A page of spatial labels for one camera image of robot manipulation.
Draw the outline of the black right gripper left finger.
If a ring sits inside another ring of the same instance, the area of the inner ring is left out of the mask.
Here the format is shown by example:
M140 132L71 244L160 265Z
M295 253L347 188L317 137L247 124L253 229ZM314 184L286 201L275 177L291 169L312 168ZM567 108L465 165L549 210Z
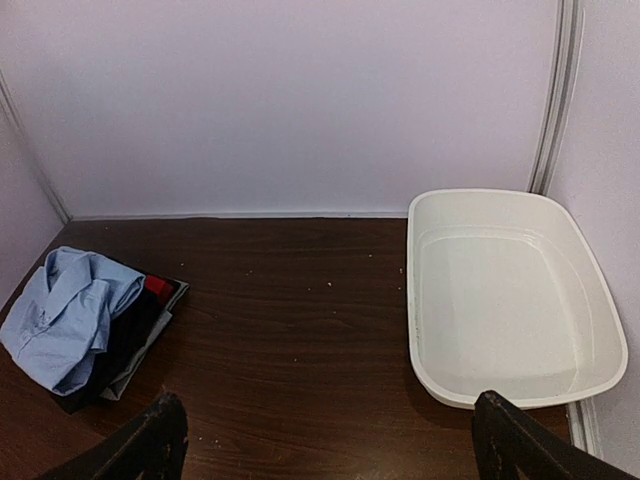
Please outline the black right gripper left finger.
M161 395L120 430L72 461L72 479L179 479L188 449L185 408Z

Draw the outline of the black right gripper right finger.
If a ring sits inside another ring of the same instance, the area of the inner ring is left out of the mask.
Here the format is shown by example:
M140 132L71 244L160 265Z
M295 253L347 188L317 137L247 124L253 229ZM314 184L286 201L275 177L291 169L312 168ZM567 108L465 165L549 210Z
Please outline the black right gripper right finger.
M475 402L472 440L481 479L633 477L566 443L493 390Z

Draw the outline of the light blue long sleeve shirt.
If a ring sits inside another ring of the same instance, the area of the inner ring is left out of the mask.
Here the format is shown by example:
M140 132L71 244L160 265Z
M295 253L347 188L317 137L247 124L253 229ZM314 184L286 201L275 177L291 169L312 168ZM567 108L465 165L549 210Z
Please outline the light blue long sleeve shirt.
M88 383L111 322L139 297L145 279L95 252L54 249L10 308L1 344L38 385L69 396Z

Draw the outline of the red black plaid shirt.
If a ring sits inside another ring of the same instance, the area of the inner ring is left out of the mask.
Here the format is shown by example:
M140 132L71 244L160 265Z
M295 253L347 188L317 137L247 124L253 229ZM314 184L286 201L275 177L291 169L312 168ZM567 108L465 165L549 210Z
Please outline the red black plaid shirt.
M170 281L154 275L146 276L144 287L156 296L158 304L162 306L168 303L174 292L174 285Z

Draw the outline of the grey shirt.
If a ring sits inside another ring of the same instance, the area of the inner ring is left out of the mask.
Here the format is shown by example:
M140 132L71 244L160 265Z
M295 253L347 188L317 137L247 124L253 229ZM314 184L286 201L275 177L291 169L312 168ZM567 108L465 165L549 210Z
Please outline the grey shirt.
M138 349L126 367L115 377L115 379L102 391L100 397L108 401L119 401L136 374L148 351L154 345L161 333L169 325L173 318L173 308L188 292L190 285L183 281L177 281L177 291L170 297L168 303L161 311L158 319L155 321L151 332L148 334L145 344Z

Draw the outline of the white plastic tub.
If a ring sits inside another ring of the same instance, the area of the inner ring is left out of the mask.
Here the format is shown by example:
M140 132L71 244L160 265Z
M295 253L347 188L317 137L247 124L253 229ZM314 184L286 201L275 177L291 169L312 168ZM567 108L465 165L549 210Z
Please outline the white plastic tub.
M494 390L517 407L616 386L628 346L598 262L569 212L525 192L435 190L410 204L410 361L439 402Z

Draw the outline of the right aluminium corner post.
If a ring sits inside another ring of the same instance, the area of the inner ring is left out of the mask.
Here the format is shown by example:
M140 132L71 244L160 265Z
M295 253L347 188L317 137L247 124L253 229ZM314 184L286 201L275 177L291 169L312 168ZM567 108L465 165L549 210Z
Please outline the right aluminium corner post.
M557 2L549 89L528 192L546 196L559 159L575 92L584 35L584 2Z

